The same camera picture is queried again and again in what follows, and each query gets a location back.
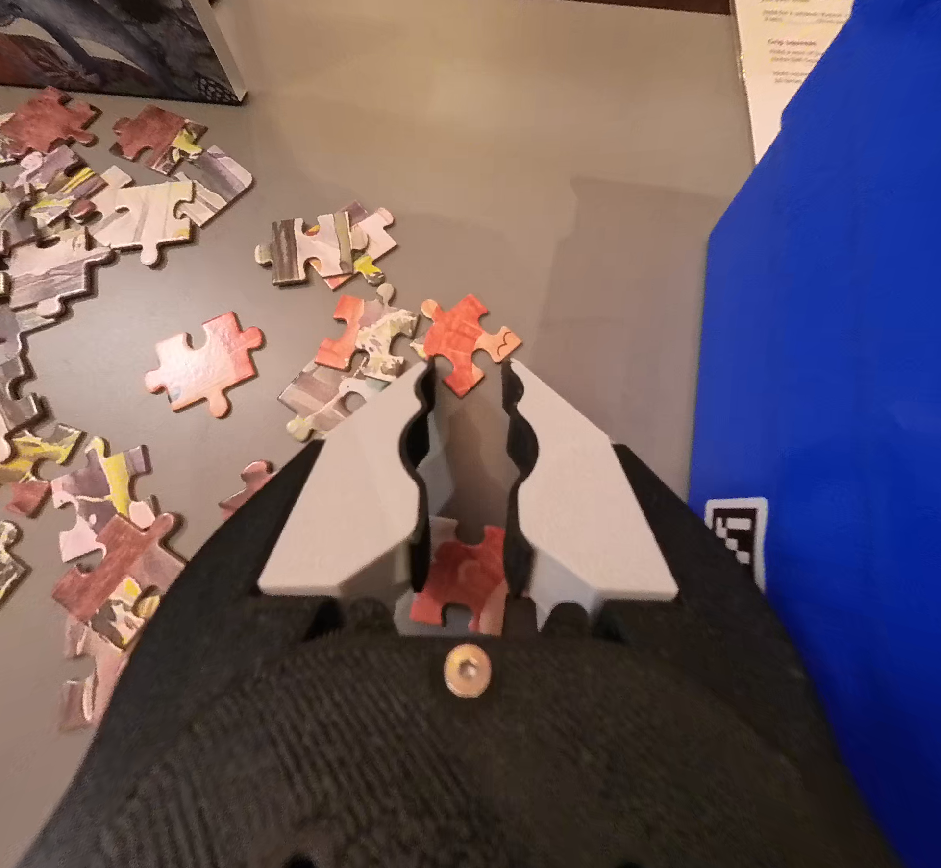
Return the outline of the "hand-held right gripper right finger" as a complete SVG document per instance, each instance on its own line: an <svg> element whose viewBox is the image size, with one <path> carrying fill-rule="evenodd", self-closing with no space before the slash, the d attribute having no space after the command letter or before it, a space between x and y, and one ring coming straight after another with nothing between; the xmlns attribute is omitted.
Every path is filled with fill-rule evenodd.
<svg viewBox="0 0 941 868"><path fill-rule="evenodd" d="M501 369L507 454L503 568L538 627L572 604L589 619L610 602L669 603L678 585L616 445L518 359Z"/></svg>

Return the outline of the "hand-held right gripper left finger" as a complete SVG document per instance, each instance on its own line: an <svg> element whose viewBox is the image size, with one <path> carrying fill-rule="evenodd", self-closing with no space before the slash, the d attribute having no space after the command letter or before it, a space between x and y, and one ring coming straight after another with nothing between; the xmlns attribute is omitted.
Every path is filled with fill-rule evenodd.
<svg viewBox="0 0 941 868"><path fill-rule="evenodd" d="M261 571L261 592L394 604L423 588L431 523L419 467L436 386L432 361L413 364L323 441Z"/></svg>

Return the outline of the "red orange puzzle piece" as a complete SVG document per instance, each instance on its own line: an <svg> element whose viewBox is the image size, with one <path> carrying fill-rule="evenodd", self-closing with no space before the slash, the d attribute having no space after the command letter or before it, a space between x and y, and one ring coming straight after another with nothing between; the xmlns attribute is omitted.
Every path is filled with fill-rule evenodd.
<svg viewBox="0 0 941 868"><path fill-rule="evenodd" d="M443 357L451 363L452 371L444 378L444 384L459 399L485 376L473 362L477 351L486 352L499 364L522 345L520 337L506 326L496 334L484 330L480 319L488 314L488 308L472 294L463 297L451 310L443 310L435 300L426 299L421 303L421 314L431 321L431 326L412 342L411 348L422 359Z"/></svg>

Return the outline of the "pile of puzzle pieces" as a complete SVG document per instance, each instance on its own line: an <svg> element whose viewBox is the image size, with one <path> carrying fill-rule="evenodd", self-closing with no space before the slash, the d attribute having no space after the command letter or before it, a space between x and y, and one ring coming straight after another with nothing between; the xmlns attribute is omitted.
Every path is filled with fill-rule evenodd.
<svg viewBox="0 0 941 868"><path fill-rule="evenodd" d="M212 501L227 519L276 474L268 460L240 469L240 489L217 501L227 487L223 463L239 462L247 449L270 449L273 399L255 390L234 412L230 392L260 372L287 368L310 352L314 306L287 309L260 287L241 283L248 247L234 235L231 205L254 183L252 174L217 145L199 146L202 126L160 107L138 120L121 121L126 140L114 152L135 159L145 149L162 152L163 177L137 184L121 167L98 173L74 152L72 141L95 116L89 106L69 108L66 96L42 94L55 121L35 114L31 152L8 154L17 164L2 183L2 485L6 510L33 518L50 499L73 512L59 534L57 557L67 564L52 597L65 619L68 662L86 662L62 686L57 727L63 733L95 729L127 661L161 598L180 574L183 557L171 538L188 507ZM64 321L74 301L95 295L97 275L122 258L139 259L148 272L167 268L167 249L205 243L195 274L171 270L152 296L125 287L108 326L81 329L71 340L75 362L60 373L71 386L94 388L95 406L139 410L145 394L162 394L171 413L205 407L213 419L233 419L226 440L207 425L180 429L166 413L141 430L142 440L114 443L51 414L37 394L20 391L28 377L25 338Z"/></svg>

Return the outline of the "blue plastic bin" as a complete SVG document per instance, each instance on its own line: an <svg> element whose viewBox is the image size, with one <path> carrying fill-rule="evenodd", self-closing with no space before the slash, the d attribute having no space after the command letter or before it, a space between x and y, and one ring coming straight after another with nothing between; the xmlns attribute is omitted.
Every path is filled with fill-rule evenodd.
<svg viewBox="0 0 941 868"><path fill-rule="evenodd" d="M766 593L900 861L940 862L940 0L855 0L712 230L690 503Z"/></svg>

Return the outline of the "printed puzzle storage box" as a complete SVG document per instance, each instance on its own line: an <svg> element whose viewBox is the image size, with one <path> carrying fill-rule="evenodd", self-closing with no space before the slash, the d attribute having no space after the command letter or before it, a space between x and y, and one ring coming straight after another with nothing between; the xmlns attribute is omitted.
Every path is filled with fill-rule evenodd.
<svg viewBox="0 0 941 868"><path fill-rule="evenodd" d="M1 84L239 105L209 0L1 0Z"/></svg>

